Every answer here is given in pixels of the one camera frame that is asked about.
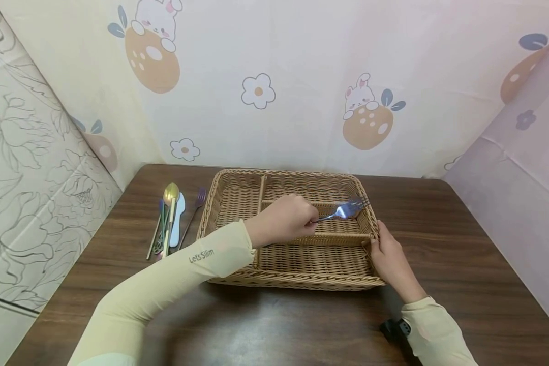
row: dark wood tabletop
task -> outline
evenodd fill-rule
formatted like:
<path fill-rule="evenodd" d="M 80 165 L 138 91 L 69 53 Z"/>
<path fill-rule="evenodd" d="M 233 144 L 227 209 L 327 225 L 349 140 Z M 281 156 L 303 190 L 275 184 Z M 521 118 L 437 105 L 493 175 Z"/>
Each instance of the dark wood tabletop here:
<path fill-rule="evenodd" d="M 145 257 L 163 189 L 174 181 L 190 208 L 198 188 L 209 188 L 219 170 L 140 169 L 8 365 L 66 365 L 98 301 L 153 263 Z M 421 284 L 460 325 L 479 365 L 549 366 L 548 316 L 446 182 L 358 178 Z M 191 213 L 183 214 L 182 227 Z M 388 317 L 378 289 L 202 284 L 154 320 L 144 349 L 168 354 L 174 365 L 407 365 L 378 330 Z"/>

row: hand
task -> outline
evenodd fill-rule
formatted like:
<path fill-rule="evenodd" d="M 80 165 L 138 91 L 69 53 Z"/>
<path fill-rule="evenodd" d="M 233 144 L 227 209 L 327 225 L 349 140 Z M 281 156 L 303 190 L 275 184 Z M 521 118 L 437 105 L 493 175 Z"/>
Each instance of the hand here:
<path fill-rule="evenodd" d="M 378 220 L 378 227 L 380 242 L 372 240 L 371 257 L 372 264 L 380 277 L 393 286 L 407 304 L 427 297 L 427 293 L 417 281 L 405 253 L 403 253 L 401 243 L 394 238 L 380 220 Z"/>
<path fill-rule="evenodd" d="M 319 212 L 297 194 L 287 194 L 273 202 L 258 215 L 245 220 L 252 247 L 285 242 L 315 234 Z"/>

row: silver fork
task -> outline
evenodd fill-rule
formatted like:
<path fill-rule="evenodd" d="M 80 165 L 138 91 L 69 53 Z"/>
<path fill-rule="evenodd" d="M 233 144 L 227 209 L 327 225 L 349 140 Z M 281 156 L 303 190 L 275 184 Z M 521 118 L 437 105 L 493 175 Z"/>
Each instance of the silver fork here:
<path fill-rule="evenodd" d="M 362 199 L 356 197 L 351 201 L 344 203 L 336 208 L 335 212 L 329 216 L 320 217 L 317 221 L 332 219 L 333 217 L 340 217 L 341 219 L 348 219 L 352 216 L 355 216 L 357 213 L 362 211 L 364 207 L 370 204 L 368 199 Z"/>
<path fill-rule="evenodd" d="M 183 235 L 181 236 L 181 240 L 179 240 L 179 244 L 177 244 L 177 248 L 175 248 L 175 251 L 178 251 L 179 249 L 181 249 L 183 240 L 185 239 L 185 235 L 187 235 L 187 230 L 189 230 L 189 225 L 191 224 L 191 221 L 193 221 L 193 218 L 195 217 L 195 213 L 197 212 L 197 210 L 200 209 L 205 204 L 206 196 L 207 196 L 207 189 L 205 189 L 205 187 L 201 187 L 200 190 L 197 192 L 197 200 L 195 200 L 195 210 L 193 211 L 193 215 L 191 215 L 191 218 L 189 219 L 189 222 L 187 223 L 187 226 L 183 231 Z"/>

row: basket rim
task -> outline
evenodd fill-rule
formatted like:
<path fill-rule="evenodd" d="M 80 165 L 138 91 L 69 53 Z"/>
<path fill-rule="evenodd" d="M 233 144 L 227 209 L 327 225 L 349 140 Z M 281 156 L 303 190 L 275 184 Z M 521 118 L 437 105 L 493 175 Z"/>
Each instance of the basket rim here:
<path fill-rule="evenodd" d="M 347 178 L 354 182 L 354 184 L 356 185 L 356 190 L 360 197 L 366 197 L 366 198 L 368 197 L 366 190 L 362 185 L 362 182 L 360 182 L 360 180 L 353 174 L 299 172 L 299 171 L 293 171 L 293 170 L 227 168 L 227 169 L 220 170 L 214 176 L 212 184 L 209 188 L 209 195 L 208 195 L 208 198 L 206 199 L 206 203 L 213 202 L 214 196 L 216 195 L 216 191 L 217 191 L 217 185 L 219 184 L 221 178 L 226 174 L 252 174 L 256 176 L 302 176 L 302 177 L 311 176 L 311 177 Z M 372 232 L 370 232 L 368 236 L 370 236 L 371 239 L 378 239 L 378 224 L 376 224 L 377 219 L 374 214 L 374 211 L 370 207 L 370 205 L 367 205 L 367 207 L 364 208 L 364 211 L 366 211 L 366 214 L 368 215 L 368 220 L 370 221 L 370 225 L 373 228 Z M 208 205 L 206 204 L 201 217 L 200 226 L 198 228 L 197 238 L 195 240 L 199 240 L 206 236 L 206 229 L 208 227 L 209 216 L 210 216 L 210 210 L 208 209 Z M 364 248 L 364 251 L 366 251 L 369 264 L 371 266 L 371 269 L 374 271 L 374 266 L 370 261 L 370 254 L 365 248 Z M 267 279 L 260 279 L 257 277 L 273 277 L 273 278 L 271 280 L 267 280 Z M 244 282 L 247 282 L 250 284 L 250 283 L 269 282 L 269 281 L 279 282 L 281 284 L 285 283 L 285 284 L 291 284 L 291 285 L 307 285 L 307 286 L 321 285 L 321 286 L 366 287 L 366 286 L 381 286 L 386 284 L 386 282 L 383 281 L 381 277 L 375 276 L 375 275 L 351 276 L 346 274 L 283 272 L 278 270 L 258 269 L 255 267 L 244 267 L 221 280 L 228 281 L 228 279 L 236 280 L 238 282 L 241 282 L 241 284 L 243 284 Z"/>

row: woven cutlery tray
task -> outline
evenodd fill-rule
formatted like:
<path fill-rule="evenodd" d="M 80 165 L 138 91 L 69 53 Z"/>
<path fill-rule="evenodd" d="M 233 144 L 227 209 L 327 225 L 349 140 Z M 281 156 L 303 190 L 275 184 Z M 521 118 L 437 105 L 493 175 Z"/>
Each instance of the woven cutlery tray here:
<path fill-rule="evenodd" d="M 216 174 L 201 217 L 197 239 L 233 221 L 248 219 L 279 197 L 300 194 L 329 215 L 354 196 L 366 198 L 361 182 L 347 174 L 225 169 Z M 353 219 L 330 219 L 314 236 L 256 250 L 254 262 L 210 282 L 239 286 L 360 291 L 385 282 L 375 275 L 363 240 L 378 238 L 368 206 Z"/>

